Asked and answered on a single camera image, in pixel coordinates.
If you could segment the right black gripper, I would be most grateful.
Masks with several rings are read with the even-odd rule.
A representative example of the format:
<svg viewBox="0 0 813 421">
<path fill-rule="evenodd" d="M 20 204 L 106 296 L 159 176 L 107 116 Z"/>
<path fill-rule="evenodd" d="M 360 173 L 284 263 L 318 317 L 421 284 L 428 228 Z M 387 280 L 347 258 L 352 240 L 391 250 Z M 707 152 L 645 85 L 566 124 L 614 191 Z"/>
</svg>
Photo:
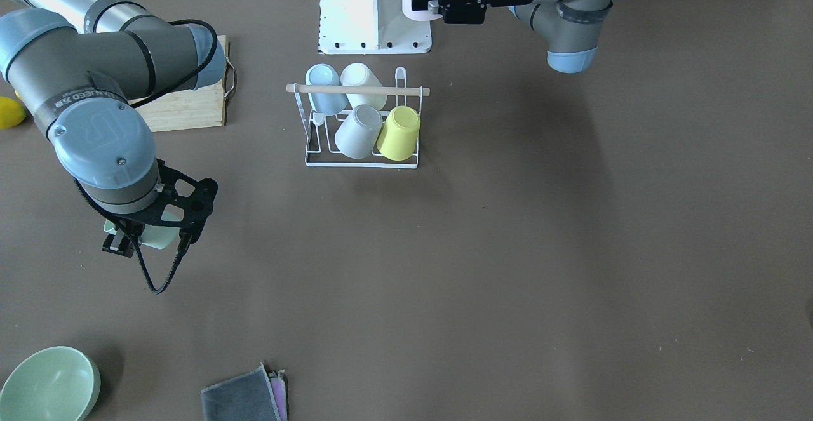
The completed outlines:
<svg viewBox="0 0 813 421">
<path fill-rule="evenodd" d="M 197 243 L 206 219 L 213 213 L 218 183 L 211 178 L 193 180 L 188 175 L 157 160 L 159 181 L 152 192 L 154 200 L 145 209 L 105 221 L 107 231 L 102 250 L 131 257 L 142 245 L 166 248 L 180 239 L 177 253 L 184 254 Z"/>
</svg>

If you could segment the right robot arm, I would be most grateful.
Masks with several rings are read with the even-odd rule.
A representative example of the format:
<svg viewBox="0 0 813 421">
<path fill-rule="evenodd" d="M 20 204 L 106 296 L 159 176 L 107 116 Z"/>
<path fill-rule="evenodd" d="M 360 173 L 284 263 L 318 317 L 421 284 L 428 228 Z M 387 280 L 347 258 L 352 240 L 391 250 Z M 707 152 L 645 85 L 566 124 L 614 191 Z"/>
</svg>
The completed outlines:
<svg viewBox="0 0 813 421">
<path fill-rule="evenodd" d="M 2 77 L 20 94 L 90 206 L 113 226 L 104 250 L 131 256 L 168 228 L 184 254 L 213 210 L 217 184 L 155 154 L 142 105 L 226 75 L 211 25 L 166 22 L 134 0 L 12 0 L 2 16 Z"/>
</svg>

